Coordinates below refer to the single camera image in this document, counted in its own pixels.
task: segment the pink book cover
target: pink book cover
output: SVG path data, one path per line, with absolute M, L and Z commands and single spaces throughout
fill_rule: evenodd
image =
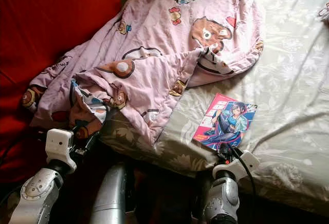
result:
M 238 146 L 249 129 L 256 109 L 257 105 L 216 94 L 193 140 L 216 151 L 222 143 Z

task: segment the gray floral sheet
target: gray floral sheet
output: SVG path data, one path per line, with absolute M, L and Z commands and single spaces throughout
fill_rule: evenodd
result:
M 260 0 L 264 51 L 248 72 L 187 89 L 154 146 L 117 114 L 101 140 L 114 150 L 181 174 L 212 167 L 216 157 L 191 142 L 217 92 L 259 106 L 241 149 L 261 161 L 258 194 L 329 215 L 329 27 L 317 17 L 329 0 Z M 240 182 L 250 191 L 250 182 Z

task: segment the mattress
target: mattress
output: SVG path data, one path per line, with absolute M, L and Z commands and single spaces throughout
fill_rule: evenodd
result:
M 119 153 L 184 175 L 211 168 L 216 156 L 192 142 L 216 93 L 258 110 L 241 149 L 260 160 L 258 195 L 329 215 L 329 28 L 317 17 L 329 0 L 259 0 L 266 10 L 263 54 L 249 71 L 187 89 L 154 146 L 120 113 L 102 142 Z M 250 190 L 250 182 L 240 182 Z

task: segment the wrinkled fabric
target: wrinkled fabric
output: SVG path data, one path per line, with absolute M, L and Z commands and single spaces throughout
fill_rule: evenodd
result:
M 230 78 L 258 60 L 263 21 L 256 0 L 128 0 L 31 82 L 47 88 L 31 125 L 69 119 L 84 138 L 115 108 L 153 144 L 187 86 Z

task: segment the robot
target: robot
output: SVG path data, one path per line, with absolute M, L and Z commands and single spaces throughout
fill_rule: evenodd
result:
M 21 199 L 10 224 L 47 224 L 50 211 L 58 198 L 63 178 L 73 173 L 77 164 L 97 141 L 93 134 L 83 144 L 74 144 L 74 129 L 51 129 L 47 132 L 47 163 L 21 188 Z M 259 160 L 249 151 L 241 152 L 230 144 L 222 144 L 219 162 L 212 169 L 212 178 L 201 181 L 202 190 L 195 214 L 198 223 L 236 224 L 239 208 L 237 182 L 249 176 Z M 127 169 L 123 163 L 106 173 L 93 206 L 90 224 L 124 224 Z

